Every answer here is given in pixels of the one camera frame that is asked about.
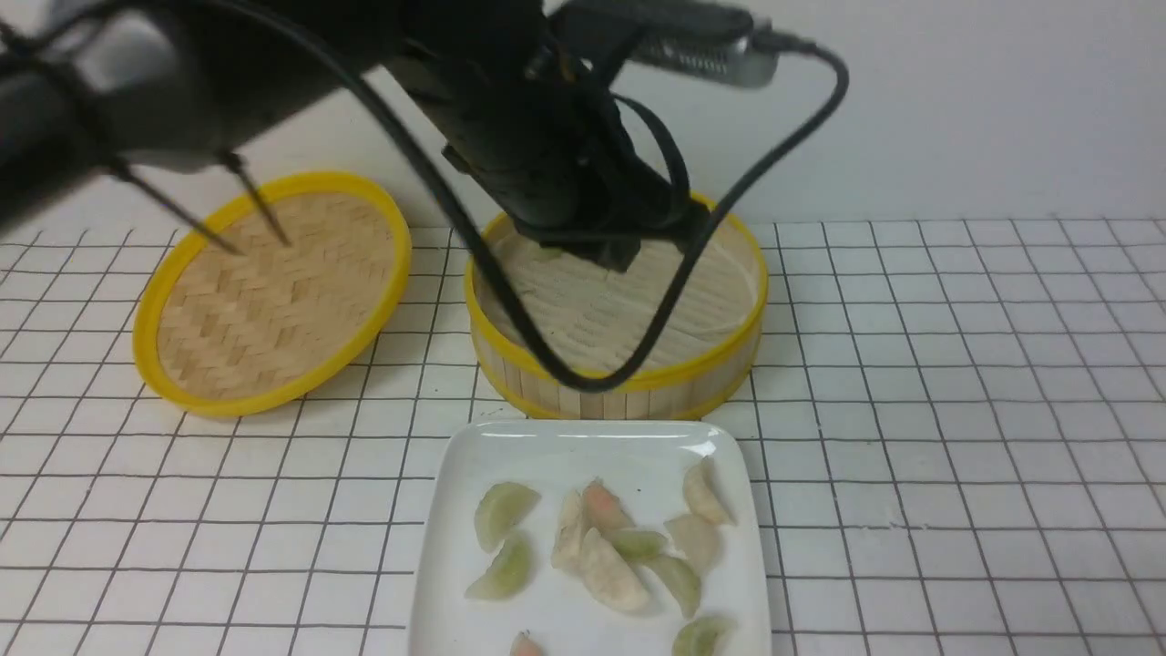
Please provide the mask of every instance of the black cable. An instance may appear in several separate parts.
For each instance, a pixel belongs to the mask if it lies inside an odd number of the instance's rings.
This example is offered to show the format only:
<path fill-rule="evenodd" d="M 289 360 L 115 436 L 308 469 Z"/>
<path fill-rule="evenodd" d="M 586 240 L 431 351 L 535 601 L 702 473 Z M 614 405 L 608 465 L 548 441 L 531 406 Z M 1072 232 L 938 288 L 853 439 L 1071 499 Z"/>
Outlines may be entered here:
<path fill-rule="evenodd" d="M 171 0 L 190 5 L 203 5 L 217 7 L 237 15 L 247 17 L 269 29 L 282 34 L 311 55 L 321 65 L 326 68 L 340 85 L 347 89 L 357 100 L 373 115 L 380 127 L 388 133 L 389 137 L 401 149 L 406 160 L 414 168 L 422 182 L 428 188 L 430 195 L 445 212 L 447 218 L 454 226 L 463 241 L 465 241 L 470 254 L 473 256 L 482 276 L 493 288 L 503 309 L 514 323 L 515 330 L 521 336 L 527 350 L 547 373 L 560 383 L 574 388 L 582 393 L 598 394 L 610 392 L 627 382 L 647 360 L 656 341 L 663 333 L 665 325 L 675 309 L 676 302 L 683 291 L 688 277 L 696 267 L 701 253 L 712 239 L 717 227 L 724 217 L 740 197 L 763 176 L 774 163 L 785 157 L 791 150 L 802 143 L 810 134 L 830 118 L 842 104 L 850 84 L 850 75 L 845 63 L 834 52 L 821 48 L 814 43 L 801 41 L 793 36 L 774 35 L 775 41 L 772 47 L 780 47 L 782 51 L 796 52 L 813 57 L 829 65 L 836 76 L 834 91 L 826 103 L 814 112 L 798 129 L 786 136 L 777 147 L 766 153 L 729 189 L 725 197 L 712 209 L 704 228 L 694 239 L 691 246 L 684 253 L 676 274 L 665 291 L 655 315 L 648 323 L 647 331 L 640 344 L 632 352 L 632 355 L 618 369 L 599 379 L 582 376 L 562 361 L 554 350 L 546 343 L 539 332 L 538 325 L 526 311 L 522 301 L 519 298 L 508 277 L 493 256 L 489 245 L 478 233 L 473 220 L 470 218 L 462 202 L 450 189 L 449 184 L 437 171 L 437 168 L 417 144 L 416 140 L 405 127 L 401 119 L 385 103 L 385 100 L 364 80 L 359 72 L 344 62 L 343 55 L 336 52 L 325 41 L 302 28 L 297 23 L 285 16 L 272 12 L 265 7 L 257 6 L 248 0 Z M 125 0 L 110 0 L 111 5 L 128 5 Z M 90 13 L 97 15 L 97 10 Z M 78 16 L 73 16 L 73 24 L 82 22 Z"/>

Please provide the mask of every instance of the grid tablecloth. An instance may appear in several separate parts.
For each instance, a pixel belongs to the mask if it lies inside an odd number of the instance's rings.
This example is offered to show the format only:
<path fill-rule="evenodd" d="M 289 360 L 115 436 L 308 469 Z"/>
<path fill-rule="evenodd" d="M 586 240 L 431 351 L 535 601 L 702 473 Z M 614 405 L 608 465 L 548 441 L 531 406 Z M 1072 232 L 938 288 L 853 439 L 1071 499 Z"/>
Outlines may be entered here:
<path fill-rule="evenodd" d="M 708 421 L 750 467 L 774 654 L 1166 654 L 1166 223 L 753 227 L 758 366 Z M 173 231 L 7 238 L 0 653 L 403 656 L 444 440 L 518 416 L 449 232 L 415 231 L 374 348 L 232 422 L 132 365 Z"/>

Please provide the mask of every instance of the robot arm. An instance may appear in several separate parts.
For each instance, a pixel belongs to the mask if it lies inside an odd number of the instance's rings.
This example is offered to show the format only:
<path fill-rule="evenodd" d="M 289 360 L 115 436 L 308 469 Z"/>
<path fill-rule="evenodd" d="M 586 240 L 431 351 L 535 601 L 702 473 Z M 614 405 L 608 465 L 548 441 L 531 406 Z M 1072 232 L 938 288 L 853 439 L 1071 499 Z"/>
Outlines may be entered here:
<path fill-rule="evenodd" d="M 236 147 L 343 83 L 405 150 L 535 359 L 586 393 L 613 389 L 639 369 L 719 220 L 833 114 L 848 83 L 831 52 L 742 9 L 693 0 L 570 0 L 552 16 L 541 0 L 56 0 L 44 34 L 0 36 L 9 47 L 0 54 L 0 227 L 103 168 L 131 179 L 127 162 L 178 171 L 231 162 Z M 628 58 L 760 86 L 791 51 L 827 62 L 835 92 L 711 212 L 689 197 L 663 124 L 607 89 Z M 550 351 L 456 196 L 356 75 L 377 64 L 520 233 L 617 270 L 641 239 L 683 251 L 623 367 L 588 379 Z M 617 101 L 645 119 L 667 179 L 637 156 Z"/>

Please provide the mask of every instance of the square plate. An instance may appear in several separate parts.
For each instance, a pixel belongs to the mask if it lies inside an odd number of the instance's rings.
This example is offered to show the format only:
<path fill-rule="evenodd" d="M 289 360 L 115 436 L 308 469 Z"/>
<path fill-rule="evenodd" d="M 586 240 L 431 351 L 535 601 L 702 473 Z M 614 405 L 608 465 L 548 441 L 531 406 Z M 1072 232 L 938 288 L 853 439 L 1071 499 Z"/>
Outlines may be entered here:
<path fill-rule="evenodd" d="M 731 618 L 723 654 L 768 654 L 770 600 L 753 495 L 737 442 L 696 423 L 510 422 L 478 424 L 449 443 L 437 478 L 409 622 L 412 656 L 505 655 L 529 630 L 549 656 L 670 654 L 684 626 L 655 577 L 638 569 L 653 604 L 626 616 L 591 599 L 575 577 L 550 567 L 563 496 L 600 478 L 640 527 L 665 535 L 665 521 L 687 513 L 684 472 L 714 460 L 717 495 L 737 521 L 721 527 L 724 551 L 704 577 L 697 616 Z M 531 585 L 508 601 L 471 601 L 465 588 L 490 566 L 473 531 L 478 502 L 494 484 L 514 481 L 542 498 L 519 529 L 532 539 Z"/>

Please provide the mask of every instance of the bamboo steamer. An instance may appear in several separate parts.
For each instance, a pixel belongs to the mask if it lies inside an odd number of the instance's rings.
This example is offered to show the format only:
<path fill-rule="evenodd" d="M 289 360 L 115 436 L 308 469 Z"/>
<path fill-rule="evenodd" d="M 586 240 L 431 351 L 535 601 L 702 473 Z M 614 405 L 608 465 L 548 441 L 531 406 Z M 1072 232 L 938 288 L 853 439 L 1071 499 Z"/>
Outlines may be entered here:
<path fill-rule="evenodd" d="M 621 365 L 644 336 L 681 254 L 645 241 L 619 274 L 542 249 L 505 214 L 483 233 L 555 353 L 598 376 Z M 768 273 L 749 228 L 728 217 L 694 270 L 645 367 L 619 389 L 581 394 L 555 382 L 521 346 L 471 261 L 465 275 L 478 364 L 515 408 L 550 419 L 696 419 L 745 381 L 761 334 Z"/>

